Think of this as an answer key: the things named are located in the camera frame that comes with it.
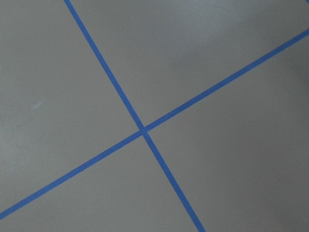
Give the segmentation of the brown table mat blue grid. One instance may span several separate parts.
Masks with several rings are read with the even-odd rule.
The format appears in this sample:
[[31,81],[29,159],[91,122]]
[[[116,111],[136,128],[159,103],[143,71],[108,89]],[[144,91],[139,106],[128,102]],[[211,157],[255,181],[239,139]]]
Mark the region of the brown table mat blue grid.
[[[71,4],[145,126],[309,27],[305,0]],[[1,210],[138,130],[64,1],[1,1]],[[206,231],[308,231],[308,38],[149,136]],[[143,137],[0,229],[197,230]]]

